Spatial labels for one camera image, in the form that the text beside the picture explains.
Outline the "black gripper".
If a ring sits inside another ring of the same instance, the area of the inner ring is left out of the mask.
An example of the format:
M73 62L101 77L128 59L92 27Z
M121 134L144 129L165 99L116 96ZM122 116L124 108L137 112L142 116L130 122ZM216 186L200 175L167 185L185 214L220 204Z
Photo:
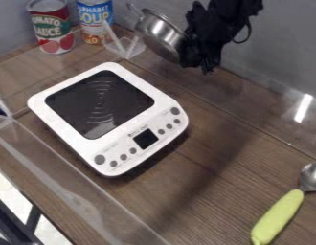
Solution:
M204 7L193 1L185 22L179 63L183 68L199 67L208 74L220 63L223 46L248 23L247 2L209 1Z

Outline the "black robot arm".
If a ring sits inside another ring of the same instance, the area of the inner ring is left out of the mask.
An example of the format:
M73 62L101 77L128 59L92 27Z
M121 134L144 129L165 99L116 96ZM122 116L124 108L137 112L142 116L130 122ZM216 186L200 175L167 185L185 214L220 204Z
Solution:
M220 64L228 42L244 43L251 35L250 17L263 9L263 0L209 0L192 3L185 13L185 42L180 52L183 68L199 67L208 74Z

